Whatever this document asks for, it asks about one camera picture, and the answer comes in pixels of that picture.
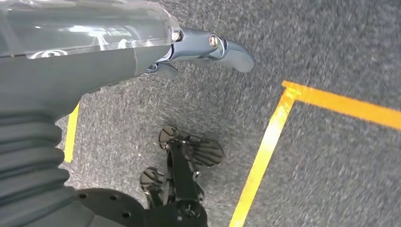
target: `metal screw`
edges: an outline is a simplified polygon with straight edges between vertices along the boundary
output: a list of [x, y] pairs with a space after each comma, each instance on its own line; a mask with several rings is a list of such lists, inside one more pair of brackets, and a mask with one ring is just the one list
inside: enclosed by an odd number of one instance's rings
[[177, 42], [178, 39], [180, 38], [180, 33], [177, 33], [177, 32], [172, 33], [172, 34], [171, 34], [171, 38], [172, 38], [175, 42]]
[[209, 43], [213, 48], [216, 48], [218, 45], [218, 38], [215, 35], [211, 35], [209, 38]]
[[192, 179], [195, 180], [201, 173], [199, 171], [193, 172]]

